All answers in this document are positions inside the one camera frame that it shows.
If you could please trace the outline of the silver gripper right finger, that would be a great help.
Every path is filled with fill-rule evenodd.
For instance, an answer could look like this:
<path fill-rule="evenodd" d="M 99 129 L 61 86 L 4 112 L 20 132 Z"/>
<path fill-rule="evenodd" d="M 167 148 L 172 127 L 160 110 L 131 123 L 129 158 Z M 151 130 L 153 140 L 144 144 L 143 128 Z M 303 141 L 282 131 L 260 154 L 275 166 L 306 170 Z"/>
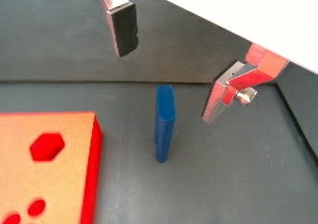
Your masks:
<path fill-rule="evenodd" d="M 208 124 L 235 99 L 247 105 L 256 96 L 255 86 L 272 81 L 288 64 L 287 59 L 258 44 L 251 44 L 244 59 L 244 63 L 235 60 L 213 79 L 201 114 Z"/>

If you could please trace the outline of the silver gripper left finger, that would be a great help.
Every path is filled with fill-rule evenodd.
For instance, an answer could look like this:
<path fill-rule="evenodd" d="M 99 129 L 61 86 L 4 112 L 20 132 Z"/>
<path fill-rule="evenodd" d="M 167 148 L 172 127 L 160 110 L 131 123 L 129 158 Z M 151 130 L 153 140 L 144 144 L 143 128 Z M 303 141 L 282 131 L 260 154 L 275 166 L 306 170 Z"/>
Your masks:
<path fill-rule="evenodd" d="M 129 0 L 100 0 L 111 29 L 115 53 L 128 55 L 137 47 L 136 8 Z"/>

